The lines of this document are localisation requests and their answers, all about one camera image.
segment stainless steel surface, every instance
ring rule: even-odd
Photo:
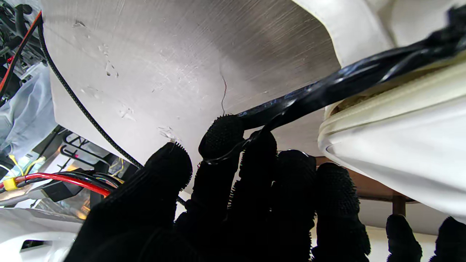
[[[326,29],[291,0],[43,0],[51,56],[83,104],[144,163],[168,139],[193,164],[211,122],[339,69]],[[56,120],[115,152],[53,77]],[[322,112],[274,131],[279,149],[320,155]]]

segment finger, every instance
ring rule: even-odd
[[[232,190],[229,219],[256,223],[265,221],[276,160],[277,142],[270,132],[262,134],[245,150],[240,165],[241,179]]]
[[[315,158],[298,150],[278,155],[272,186],[269,251],[277,261],[307,261],[315,216]]]
[[[191,174],[186,151],[179,144],[164,145],[131,179],[92,208],[76,238],[73,256],[87,257],[101,243],[133,230],[135,224],[170,228],[176,198]]]
[[[223,228],[228,246],[237,255],[259,261],[266,254],[269,212],[268,195],[275,171],[277,144],[271,133],[264,133],[244,152],[238,180],[231,196],[228,217]]]
[[[439,228],[431,262],[466,261],[466,225],[448,217]]]
[[[228,153],[243,140],[242,122],[236,116],[217,118],[202,138],[199,153],[205,159],[218,158]],[[186,212],[175,226],[191,243],[212,245],[212,234],[226,217],[226,207],[234,174],[238,169],[240,153],[209,165],[202,161],[194,180],[191,199],[186,202]]]
[[[369,261],[369,238],[358,218],[359,199],[348,171],[325,163],[317,170],[317,179],[317,247],[312,249],[315,261]]]
[[[385,227],[390,255],[387,262],[420,262],[422,248],[414,238],[412,229],[402,215],[391,215]]]

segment white plastic cover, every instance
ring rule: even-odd
[[[324,121],[329,159],[466,223],[466,62]]]

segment black wire bundle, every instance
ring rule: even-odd
[[[114,177],[108,174],[94,172],[94,171],[84,171],[84,170],[76,171],[75,170],[75,171],[68,171],[68,172],[57,172],[54,174],[63,175],[63,176],[71,177],[71,178],[77,178],[79,180],[91,183],[95,186],[107,189],[110,192],[113,192],[115,189],[117,189],[122,184],[120,181],[118,181],[117,179],[115,179]],[[26,185],[45,181],[45,180],[47,179],[45,178],[29,179],[23,182],[19,182],[16,185],[16,187],[22,188],[22,187],[25,187]],[[4,187],[0,188],[0,193],[3,193],[3,192],[6,192]]]

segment red wire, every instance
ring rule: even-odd
[[[23,38],[23,41],[21,41],[21,44],[19,46],[21,46],[24,42],[24,40],[26,39],[26,36],[28,34],[32,34],[31,32],[31,29],[34,27],[33,25],[37,23],[37,20],[42,16],[42,11],[39,12],[39,14],[37,15],[37,17],[35,18],[34,22],[31,24],[31,27],[29,28],[29,30],[27,31],[26,35],[24,35],[24,38]],[[3,77],[1,83],[0,83],[0,91],[3,89],[3,86],[5,85],[5,80],[7,79],[7,76],[8,74],[10,73],[10,68],[11,68],[11,64],[9,65],[8,67],[8,70],[7,72],[5,73],[5,76]]]
[[[108,196],[110,194],[110,191],[108,191],[107,189],[98,187],[96,185],[93,185],[93,184],[85,182],[85,181],[81,181],[79,179],[75,179],[75,178],[71,178],[71,177],[67,177],[67,176],[62,176],[62,175],[47,174],[47,173],[35,173],[35,174],[25,175],[23,177],[18,177],[18,178],[24,178],[24,180],[29,180],[29,179],[33,179],[33,178],[54,179],[54,180],[65,181],[65,182],[69,182],[71,184],[82,186],[82,187],[87,188],[87,189],[89,189],[91,191],[99,193],[99,194],[101,194],[103,196]]]

